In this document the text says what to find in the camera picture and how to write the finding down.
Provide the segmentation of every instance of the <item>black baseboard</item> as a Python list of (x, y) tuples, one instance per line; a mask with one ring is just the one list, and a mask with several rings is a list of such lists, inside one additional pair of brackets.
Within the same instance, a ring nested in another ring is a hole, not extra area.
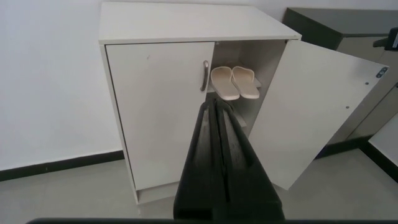
[(63, 161), (48, 162), (45, 164), (37, 164), (26, 167), (0, 171), (0, 181), (11, 180), (21, 177), (28, 177), (37, 174), (45, 174), (60, 170), (72, 169), (77, 167), (100, 164), (103, 162), (111, 162), (124, 159), (123, 151), (115, 151), (92, 156), (84, 156)]
[[(358, 149), (368, 142), (371, 136), (352, 139), (349, 141), (339, 142), (325, 146), (315, 159), (331, 156), (337, 153), (346, 152), (352, 149)], [(0, 171), (0, 181), (11, 180), (21, 177), (28, 177), (37, 174), (45, 174), (48, 172), (55, 172), (60, 170), (72, 169), (77, 167), (100, 164), (103, 162), (111, 162), (124, 159), (122, 150), (116, 152), (109, 152), (104, 154), (97, 154), (92, 156), (84, 156), (74, 159), (67, 159), (64, 161), (48, 162), (45, 164), (37, 164), (26, 167), (19, 167), (15, 169)]]
[(398, 167), (391, 162), (383, 153), (376, 149), (370, 142), (361, 147), (361, 150), (374, 163), (376, 163), (387, 175), (398, 183)]
[(353, 149), (359, 149), (361, 146), (366, 144), (368, 140), (372, 136), (365, 136), (365, 137), (360, 137), (360, 138), (355, 138), (355, 139), (350, 139), (347, 141), (339, 142), (336, 144), (330, 144), (326, 145), (316, 156), (315, 159), (320, 159), (326, 156), (331, 156), (337, 153), (341, 152), (346, 152), (350, 151)]

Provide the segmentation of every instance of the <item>slipper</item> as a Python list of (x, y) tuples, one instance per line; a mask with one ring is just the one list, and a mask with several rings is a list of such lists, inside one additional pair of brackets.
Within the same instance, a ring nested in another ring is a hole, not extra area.
[(229, 67), (221, 66), (213, 69), (210, 78), (213, 88), (221, 99), (236, 100), (239, 98), (239, 91), (231, 82), (232, 70)]
[(247, 99), (257, 99), (260, 97), (259, 90), (254, 85), (254, 71), (248, 68), (235, 66), (232, 69), (232, 83)]

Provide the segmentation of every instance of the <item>open cabinet door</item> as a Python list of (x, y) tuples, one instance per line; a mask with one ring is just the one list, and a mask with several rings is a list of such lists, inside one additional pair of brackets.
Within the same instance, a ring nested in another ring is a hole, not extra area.
[(288, 41), (249, 136), (271, 182), (288, 190), (386, 71)]

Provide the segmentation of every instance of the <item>metal door handle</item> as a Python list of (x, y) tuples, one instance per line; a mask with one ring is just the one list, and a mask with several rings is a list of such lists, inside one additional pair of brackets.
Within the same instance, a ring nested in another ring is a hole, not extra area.
[(205, 60), (203, 65), (205, 67), (205, 75), (203, 76), (203, 83), (201, 84), (200, 91), (206, 90), (207, 79), (209, 77), (209, 62)]

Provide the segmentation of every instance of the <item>white wall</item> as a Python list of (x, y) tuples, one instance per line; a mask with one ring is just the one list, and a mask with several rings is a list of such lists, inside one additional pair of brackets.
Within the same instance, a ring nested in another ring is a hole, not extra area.
[[(97, 43), (100, 0), (0, 0), (0, 170), (121, 149)], [(397, 0), (181, 0), (398, 9)]]

